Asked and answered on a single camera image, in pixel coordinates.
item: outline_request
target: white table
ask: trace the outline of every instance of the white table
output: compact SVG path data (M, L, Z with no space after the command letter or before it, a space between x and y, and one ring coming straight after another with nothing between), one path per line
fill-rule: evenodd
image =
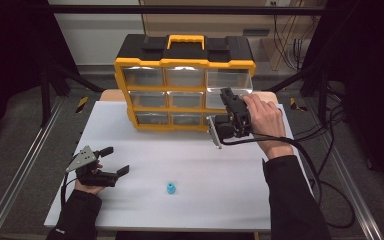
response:
M292 137L286 116L287 136ZM152 132L133 128L125 102L95 103L76 149L113 146L101 160L104 172L130 165L130 173L99 196L96 221L103 230L238 231L270 229L269 191L257 143L217 149L208 133ZM176 192L166 191L169 182ZM67 188L67 198L74 184ZM44 225L56 225L60 192Z

